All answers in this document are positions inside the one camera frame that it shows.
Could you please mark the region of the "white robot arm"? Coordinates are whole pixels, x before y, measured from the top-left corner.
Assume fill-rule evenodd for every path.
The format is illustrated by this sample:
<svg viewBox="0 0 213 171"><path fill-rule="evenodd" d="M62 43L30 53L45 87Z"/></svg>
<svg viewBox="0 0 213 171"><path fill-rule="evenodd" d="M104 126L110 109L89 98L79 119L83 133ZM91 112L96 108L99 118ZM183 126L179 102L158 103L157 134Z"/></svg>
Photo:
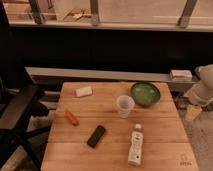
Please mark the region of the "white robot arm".
<svg viewBox="0 0 213 171"><path fill-rule="evenodd" d="M200 66L198 74L200 80L184 94L189 101L185 115L187 121L193 121L203 107L213 102L213 64Z"/></svg>

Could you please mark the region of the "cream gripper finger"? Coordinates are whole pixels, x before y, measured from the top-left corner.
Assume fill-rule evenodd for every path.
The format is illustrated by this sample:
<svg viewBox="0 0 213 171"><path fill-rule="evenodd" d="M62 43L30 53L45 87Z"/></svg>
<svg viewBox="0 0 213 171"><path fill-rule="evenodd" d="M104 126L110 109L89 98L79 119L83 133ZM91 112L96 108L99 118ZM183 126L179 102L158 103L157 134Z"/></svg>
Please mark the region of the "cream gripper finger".
<svg viewBox="0 0 213 171"><path fill-rule="evenodd" d="M185 119L187 121L193 121L202 111L202 108L200 106L194 106L194 105L189 105L187 107L187 112Z"/></svg>

